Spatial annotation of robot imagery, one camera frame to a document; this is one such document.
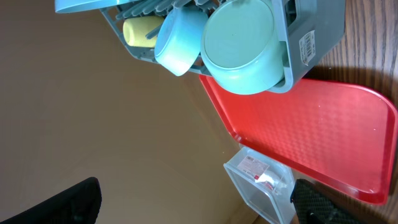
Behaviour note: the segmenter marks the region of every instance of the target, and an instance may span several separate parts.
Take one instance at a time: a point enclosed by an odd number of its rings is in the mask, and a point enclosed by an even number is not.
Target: red tray
[[[304,79],[288,93],[244,96],[200,80],[239,143],[358,200],[387,202],[398,113],[382,95]]]

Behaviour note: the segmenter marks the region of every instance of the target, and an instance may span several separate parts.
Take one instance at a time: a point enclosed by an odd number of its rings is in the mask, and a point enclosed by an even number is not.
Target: barcode sticker
[[[246,156],[238,165],[238,169],[258,180],[260,176],[268,169],[269,165],[251,157]]]
[[[301,61],[308,66],[308,63],[315,56],[315,30],[308,32],[300,39]]]

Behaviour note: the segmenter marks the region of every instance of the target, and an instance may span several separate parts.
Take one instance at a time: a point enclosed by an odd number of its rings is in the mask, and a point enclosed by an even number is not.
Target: plastic storage box
[[[224,168],[249,207],[270,223],[290,223],[295,181],[289,167],[243,146]]]

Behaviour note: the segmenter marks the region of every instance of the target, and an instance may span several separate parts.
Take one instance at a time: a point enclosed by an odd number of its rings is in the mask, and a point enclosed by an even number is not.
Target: light blue bowl
[[[176,76],[195,63],[208,16],[196,7],[173,9],[160,28],[155,45],[155,59]]]
[[[249,95],[267,90],[284,77],[271,0],[227,1],[209,18],[201,56],[225,90]]]
[[[81,12],[116,6],[137,0],[55,0],[56,13]]]

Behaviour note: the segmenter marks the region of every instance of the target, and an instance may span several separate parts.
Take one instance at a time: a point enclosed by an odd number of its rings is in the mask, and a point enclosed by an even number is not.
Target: dish rack slots
[[[217,0],[218,5],[224,3],[226,0]],[[214,11],[218,5],[212,0],[195,0],[195,5],[199,10],[206,14],[210,11]],[[191,0],[143,0],[131,2],[128,4],[118,5],[114,7],[107,7],[100,9],[102,15],[111,25],[113,31],[119,37],[119,40],[123,43],[123,46],[127,51],[136,59],[144,60],[146,62],[157,63],[154,55],[154,48],[150,47],[131,47],[124,40],[123,32],[117,27],[117,23],[122,20],[142,17],[142,16],[162,16],[165,17],[173,8],[180,8],[188,4],[193,4]],[[116,16],[112,17],[109,15],[109,11],[115,9],[118,11]],[[149,32],[146,37],[151,39],[156,36],[159,32],[160,27],[155,28]],[[192,65],[189,72],[194,72],[202,75],[210,75],[209,71],[204,65]]]
[[[117,23],[125,19],[142,16],[165,17],[173,8],[196,5],[199,10],[210,14],[226,0],[140,0],[114,7],[102,8],[100,11],[111,25],[130,54],[139,60],[157,63],[153,48],[131,47],[124,40],[123,33]],[[271,0],[274,8],[274,19],[278,39],[287,48],[282,57],[284,64],[284,79],[268,89],[274,93],[289,91],[312,67],[318,64],[342,38],[345,29],[345,0]],[[117,10],[112,17],[109,11]],[[150,39],[159,32],[160,27],[149,32]],[[304,64],[301,59],[299,42],[309,32],[315,32],[315,56]],[[211,76],[207,68],[202,65],[192,65],[189,72]]]

